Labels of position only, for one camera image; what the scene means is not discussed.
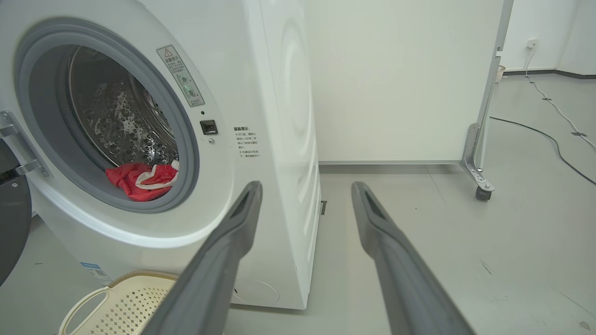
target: metal bracket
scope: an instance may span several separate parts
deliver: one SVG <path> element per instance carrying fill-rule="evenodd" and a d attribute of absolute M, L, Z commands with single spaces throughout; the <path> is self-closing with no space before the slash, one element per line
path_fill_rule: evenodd
<path fill-rule="evenodd" d="M 0 112 L 0 138 L 10 137 L 12 139 L 12 149 L 15 151 L 15 155 L 22 156 L 22 161 L 27 163 L 22 164 L 15 168 L 15 171 L 19 175 L 25 175 L 33 170 L 39 169 L 44 177 L 51 176 L 48 166 L 41 159 L 35 147 L 31 144 L 23 128 L 18 124 L 17 119 L 13 113 L 9 110 Z"/>
<path fill-rule="evenodd" d="M 465 141 L 464 157 L 461 159 L 460 165 L 481 189 L 487 192 L 492 192 L 495 190 L 495 187 L 482 176 L 482 173 L 478 171 L 474 162 L 474 153 L 476 152 L 476 144 L 478 143 L 479 135 L 480 125 L 478 123 L 472 123 L 468 128 L 468 138 Z"/>

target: caster wheel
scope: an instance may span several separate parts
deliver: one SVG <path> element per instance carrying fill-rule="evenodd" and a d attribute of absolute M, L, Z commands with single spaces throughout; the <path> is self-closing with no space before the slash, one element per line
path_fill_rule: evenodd
<path fill-rule="evenodd" d="M 478 200 L 482 200 L 482 201 L 489 200 L 491 198 L 491 194 L 492 194 L 492 192 L 485 191 L 485 190 L 481 189 L 480 186 L 478 186 L 476 188 L 476 198 Z"/>

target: front-load washing machine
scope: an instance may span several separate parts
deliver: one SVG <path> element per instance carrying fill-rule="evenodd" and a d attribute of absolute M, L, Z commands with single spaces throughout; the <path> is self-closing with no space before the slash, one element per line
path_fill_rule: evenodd
<path fill-rule="evenodd" d="M 1 122 L 22 135 L 5 140 L 35 210 L 103 284 L 180 273 L 258 180 L 232 302 L 306 307 L 321 191 L 302 5 L 0 2 Z M 105 175 L 174 160 L 173 187 L 151 201 Z"/>

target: red and white garment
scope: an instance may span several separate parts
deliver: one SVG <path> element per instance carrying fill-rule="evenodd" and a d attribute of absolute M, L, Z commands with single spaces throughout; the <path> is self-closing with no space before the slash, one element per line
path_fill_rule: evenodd
<path fill-rule="evenodd" d="M 180 162 L 174 160 L 168 165 L 129 163 L 113 169 L 105 174 L 110 182 L 121 188 L 134 201 L 150 201 L 166 194 L 178 178 Z"/>

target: washing machine door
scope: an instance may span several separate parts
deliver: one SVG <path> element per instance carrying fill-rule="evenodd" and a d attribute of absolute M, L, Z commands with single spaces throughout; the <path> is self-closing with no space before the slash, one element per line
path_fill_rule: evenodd
<path fill-rule="evenodd" d="M 23 169 L 1 139 L 0 128 L 0 285 L 21 257 L 31 226 L 31 193 Z"/>

